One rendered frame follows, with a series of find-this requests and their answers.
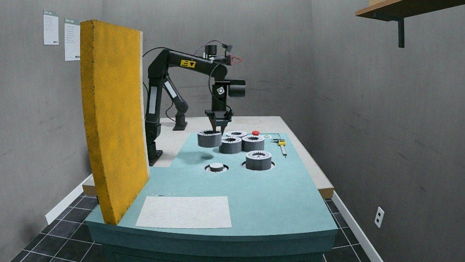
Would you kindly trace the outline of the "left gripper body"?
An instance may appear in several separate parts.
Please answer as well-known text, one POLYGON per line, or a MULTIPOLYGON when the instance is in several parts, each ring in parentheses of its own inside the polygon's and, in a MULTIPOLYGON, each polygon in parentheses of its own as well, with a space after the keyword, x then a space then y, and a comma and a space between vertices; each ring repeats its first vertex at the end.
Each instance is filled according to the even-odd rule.
MULTIPOLYGON (((223 48, 227 50, 229 46, 224 45, 223 48)), ((221 60, 221 64, 230 66, 231 65, 231 58, 230 55, 226 55, 226 50, 225 50, 225 55, 224 56, 217 56, 217 60, 221 60)))

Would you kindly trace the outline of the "white flat plate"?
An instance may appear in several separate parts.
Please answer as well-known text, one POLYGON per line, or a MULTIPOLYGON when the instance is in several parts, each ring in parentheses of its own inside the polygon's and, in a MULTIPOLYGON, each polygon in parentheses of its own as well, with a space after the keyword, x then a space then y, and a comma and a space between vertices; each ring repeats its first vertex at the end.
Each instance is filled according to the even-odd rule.
POLYGON ((231 228, 227 196, 147 196, 136 227, 213 229, 231 228))

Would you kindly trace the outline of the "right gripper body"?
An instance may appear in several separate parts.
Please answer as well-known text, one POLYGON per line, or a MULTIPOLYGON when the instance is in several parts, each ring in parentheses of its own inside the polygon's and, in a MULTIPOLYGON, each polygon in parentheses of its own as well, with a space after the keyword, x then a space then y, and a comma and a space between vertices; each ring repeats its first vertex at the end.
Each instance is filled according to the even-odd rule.
MULTIPOLYGON (((219 102, 226 104, 226 97, 219 100, 219 98, 215 97, 219 102)), ((230 117, 233 116, 233 111, 229 112, 226 109, 226 106, 217 102, 214 97, 212 97, 212 110, 205 110, 205 114, 211 119, 215 118, 217 120, 230 120, 230 117)))

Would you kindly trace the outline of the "steel caliper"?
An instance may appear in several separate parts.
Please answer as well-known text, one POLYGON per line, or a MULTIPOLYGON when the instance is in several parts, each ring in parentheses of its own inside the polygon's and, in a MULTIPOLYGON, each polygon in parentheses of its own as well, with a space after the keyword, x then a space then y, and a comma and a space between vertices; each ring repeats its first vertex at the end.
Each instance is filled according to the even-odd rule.
POLYGON ((286 145, 285 140, 284 140, 284 139, 271 139, 271 140, 278 140, 278 141, 271 141, 271 142, 276 142, 276 143, 278 142, 278 146, 281 147, 282 153, 283 153, 283 155, 284 155, 285 158, 286 158, 287 153, 286 153, 286 150, 285 150, 285 148, 284 148, 284 145, 286 145))

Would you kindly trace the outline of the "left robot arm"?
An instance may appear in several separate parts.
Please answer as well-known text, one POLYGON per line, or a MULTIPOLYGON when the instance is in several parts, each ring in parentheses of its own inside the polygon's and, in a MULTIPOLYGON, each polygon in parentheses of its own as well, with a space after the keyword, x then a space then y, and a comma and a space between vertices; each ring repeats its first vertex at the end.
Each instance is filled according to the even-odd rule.
MULTIPOLYGON (((216 55, 217 54, 217 45, 207 45, 205 46, 205 58, 207 55, 207 59, 211 60, 217 60, 217 56, 209 56, 209 55, 216 55)), ((176 124, 173 128, 173 131, 184 131, 187 122, 185 121, 185 115, 184 113, 187 112, 188 110, 188 104, 186 103, 185 100, 181 97, 179 92, 177 91, 176 87, 172 83, 169 73, 167 72, 167 76, 164 80, 164 87, 169 93, 170 97, 172 98, 175 107, 177 109, 177 113, 175 115, 176 118, 176 124)))

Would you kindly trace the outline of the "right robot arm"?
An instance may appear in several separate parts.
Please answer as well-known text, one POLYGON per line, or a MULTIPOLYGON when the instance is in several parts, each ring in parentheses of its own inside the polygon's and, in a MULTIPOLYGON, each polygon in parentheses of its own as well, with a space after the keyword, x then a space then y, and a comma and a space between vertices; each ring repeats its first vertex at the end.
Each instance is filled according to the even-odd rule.
POLYGON ((148 67, 149 94, 147 115, 145 119, 145 133, 149 166, 151 167, 163 153, 163 150, 156 150, 156 142, 154 140, 161 133, 161 96, 164 79, 167 76, 169 65, 178 66, 214 77, 215 84, 212 85, 212 93, 215 97, 219 98, 219 100, 227 97, 227 85, 228 96, 233 98, 245 98, 245 80, 225 79, 225 76, 228 73, 228 69, 225 65, 218 65, 216 62, 163 49, 148 67))

